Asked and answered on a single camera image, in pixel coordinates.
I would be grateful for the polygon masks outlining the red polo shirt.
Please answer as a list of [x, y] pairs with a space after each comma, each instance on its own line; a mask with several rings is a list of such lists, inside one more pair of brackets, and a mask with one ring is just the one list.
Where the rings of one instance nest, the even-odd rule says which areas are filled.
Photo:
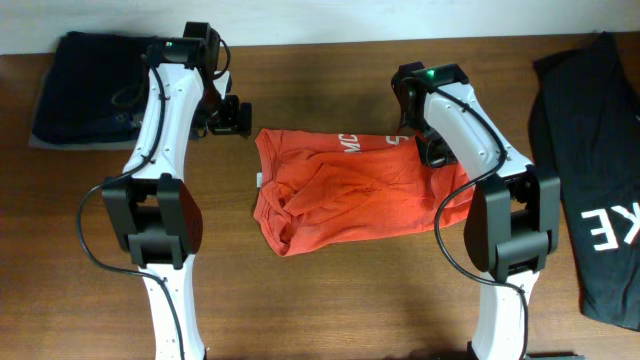
[[472, 191], [460, 165], [430, 168], [413, 136], [263, 129], [254, 218], [279, 256], [331, 244], [428, 232], [466, 219]]

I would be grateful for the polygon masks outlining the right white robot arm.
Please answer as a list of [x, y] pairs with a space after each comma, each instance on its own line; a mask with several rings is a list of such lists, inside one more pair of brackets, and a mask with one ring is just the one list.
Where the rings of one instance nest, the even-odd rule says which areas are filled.
[[439, 227], [447, 206], [472, 191], [464, 243], [478, 272], [445, 256], [481, 286], [478, 322], [466, 355], [525, 359], [531, 292], [558, 246], [560, 179], [536, 168], [501, 134], [459, 65], [404, 64], [391, 87], [400, 124], [419, 135], [422, 163], [431, 168], [457, 164], [469, 178], [443, 199], [434, 218]]

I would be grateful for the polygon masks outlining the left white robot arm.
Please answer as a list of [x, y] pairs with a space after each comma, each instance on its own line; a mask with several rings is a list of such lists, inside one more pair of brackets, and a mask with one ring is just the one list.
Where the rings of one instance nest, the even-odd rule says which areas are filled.
[[190, 139], [250, 136], [252, 108], [231, 94], [226, 42], [168, 38], [150, 46], [142, 129], [121, 175], [100, 185], [121, 248], [142, 279], [158, 359], [204, 359], [193, 273], [203, 238], [202, 213], [185, 184]]

